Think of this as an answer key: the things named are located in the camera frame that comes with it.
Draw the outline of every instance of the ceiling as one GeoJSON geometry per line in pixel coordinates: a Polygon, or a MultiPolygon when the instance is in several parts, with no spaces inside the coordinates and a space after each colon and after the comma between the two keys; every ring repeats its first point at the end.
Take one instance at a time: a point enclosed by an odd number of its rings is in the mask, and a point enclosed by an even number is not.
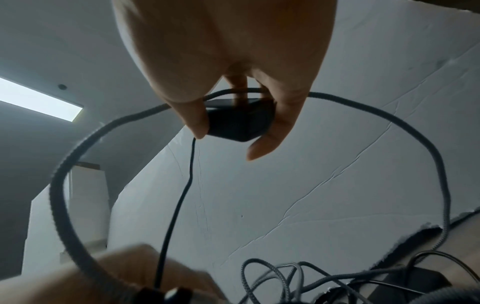
{"type": "MultiPolygon", "coordinates": [[[[68,151],[108,121],[161,101],[124,49],[108,0],[2,1],[0,41],[0,77],[83,106],[71,123],[0,103],[2,279],[20,272],[30,201],[68,151]]],[[[174,113],[158,114],[115,130],[82,161],[105,171],[113,203],[181,127],[174,113]]]]}

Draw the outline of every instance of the person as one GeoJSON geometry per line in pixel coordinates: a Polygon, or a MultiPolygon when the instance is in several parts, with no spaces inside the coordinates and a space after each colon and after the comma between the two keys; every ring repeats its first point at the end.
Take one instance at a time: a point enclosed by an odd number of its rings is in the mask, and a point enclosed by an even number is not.
{"type": "MultiPolygon", "coordinates": [[[[293,128],[332,36],[336,0],[112,0],[120,36],[158,97],[196,138],[209,122],[202,97],[224,77],[232,88],[255,78],[276,101],[268,132],[248,149],[254,160],[293,128]]],[[[237,94],[238,105],[246,102],[237,94]]],[[[139,245],[99,259],[126,282],[152,286],[158,252],[139,245]]],[[[202,271],[167,260],[162,291],[184,286],[224,294],[202,271]]],[[[75,267],[0,283],[0,304],[111,303],[75,267]]]]}

